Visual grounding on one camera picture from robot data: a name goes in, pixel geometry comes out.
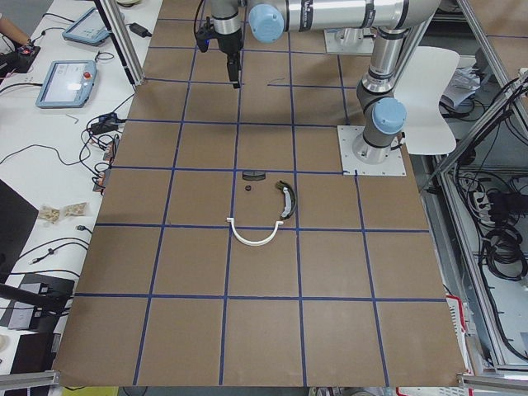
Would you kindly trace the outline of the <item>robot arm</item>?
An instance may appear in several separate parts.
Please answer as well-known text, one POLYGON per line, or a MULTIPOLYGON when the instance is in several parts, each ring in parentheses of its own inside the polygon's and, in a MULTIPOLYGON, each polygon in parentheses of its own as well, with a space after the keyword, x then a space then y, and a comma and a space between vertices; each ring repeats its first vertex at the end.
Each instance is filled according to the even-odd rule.
POLYGON ((365 128, 352 145, 356 157, 367 164, 382 163, 403 130, 407 110, 394 97, 394 87, 429 22, 408 29, 379 27, 368 71, 359 82, 356 96, 365 117, 365 128))
POLYGON ((256 40, 270 44, 287 31, 365 29, 374 27, 377 38, 362 87, 374 94, 394 86, 394 70, 408 29, 429 19, 438 1, 212 1, 212 17, 196 28, 196 43, 206 52, 217 40, 227 56, 229 81, 239 88, 242 24, 238 9, 248 8, 248 22, 256 40))

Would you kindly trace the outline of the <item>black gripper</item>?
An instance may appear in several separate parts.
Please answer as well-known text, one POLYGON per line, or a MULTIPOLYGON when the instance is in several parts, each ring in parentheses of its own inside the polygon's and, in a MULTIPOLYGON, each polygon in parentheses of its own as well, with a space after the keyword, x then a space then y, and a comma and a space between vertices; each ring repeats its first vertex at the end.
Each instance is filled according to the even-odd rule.
POLYGON ((239 89, 240 82, 240 52, 243 49, 243 34, 239 16, 226 19, 206 17, 205 23, 195 32, 199 50, 205 53, 211 40, 218 41, 218 47, 227 57, 227 70, 233 88, 239 89))

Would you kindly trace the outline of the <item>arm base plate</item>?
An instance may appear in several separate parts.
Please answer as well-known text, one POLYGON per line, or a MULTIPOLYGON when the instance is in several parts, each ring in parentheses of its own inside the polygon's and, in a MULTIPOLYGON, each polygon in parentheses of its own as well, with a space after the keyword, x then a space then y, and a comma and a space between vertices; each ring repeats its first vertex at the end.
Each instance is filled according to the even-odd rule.
POLYGON ((363 130, 361 125, 337 127, 342 173, 346 176, 405 177, 398 139, 394 137, 386 148, 373 148, 364 141, 363 130))
POLYGON ((326 29, 324 39, 328 54, 371 56, 374 49, 375 33, 369 28, 326 29))

